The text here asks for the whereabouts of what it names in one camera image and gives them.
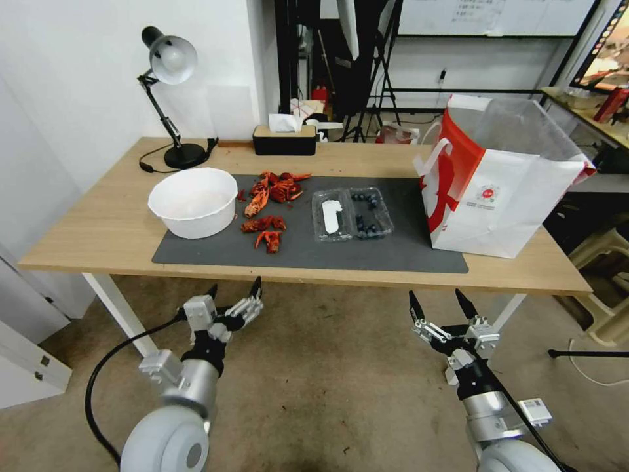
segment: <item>white plastic stool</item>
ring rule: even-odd
[[[590,236],[570,254],[570,260],[581,270],[600,254],[618,252],[629,258],[629,241],[623,235],[628,229],[628,224],[622,224],[603,235]],[[625,290],[629,284],[625,273],[615,275],[612,280]],[[594,322],[587,330],[592,339],[601,345],[616,346],[629,338],[629,297],[615,307],[605,305],[594,294],[575,299],[592,315]]]

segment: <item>wooden table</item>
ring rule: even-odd
[[[612,143],[616,144],[617,146],[621,146],[624,149],[629,150],[629,125],[625,123],[616,123],[612,126],[611,122],[599,123],[598,121],[594,121],[594,115],[598,111],[598,108],[572,108],[566,103],[565,98],[562,96],[562,92],[559,87],[542,87],[542,93],[546,97],[551,99],[553,103],[559,105],[561,108],[581,120],[590,128],[593,128],[604,138],[612,141]]]
[[[151,258],[165,228],[147,208],[153,186],[164,174],[148,174],[138,157],[168,143],[142,138],[20,261],[29,270],[82,272],[128,336],[144,331],[109,274],[253,279],[265,281],[404,288],[472,288],[516,295],[495,323],[506,322],[527,293],[579,295],[591,292],[563,252],[540,228],[513,260],[465,254],[469,272],[421,273],[287,267],[154,264]],[[315,156],[256,156],[248,147],[217,147],[206,163],[233,174],[264,170],[319,176],[416,177],[411,164],[428,146],[385,144],[319,144]],[[145,160],[164,169],[163,152]],[[156,349],[150,338],[136,341],[143,355]]]

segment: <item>desk lamp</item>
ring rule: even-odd
[[[197,65],[197,52],[189,41],[178,36],[165,36],[155,26],[142,30],[142,41],[149,48],[151,68],[138,77],[142,88],[157,110],[159,119],[172,138],[173,146],[166,154],[166,165],[176,169],[185,169],[207,160],[209,153],[198,144],[182,144],[181,134],[173,122],[164,115],[151,93],[151,86],[158,82],[177,85],[190,78]]]

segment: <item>red and white paper bag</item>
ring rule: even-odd
[[[514,258],[568,187],[595,172],[532,100],[453,95],[433,127],[428,161],[413,164],[435,249]]]

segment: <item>tissue box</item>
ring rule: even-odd
[[[254,129],[254,149],[258,155],[314,155],[316,127],[304,125],[299,132],[271,132],[268,126]]]

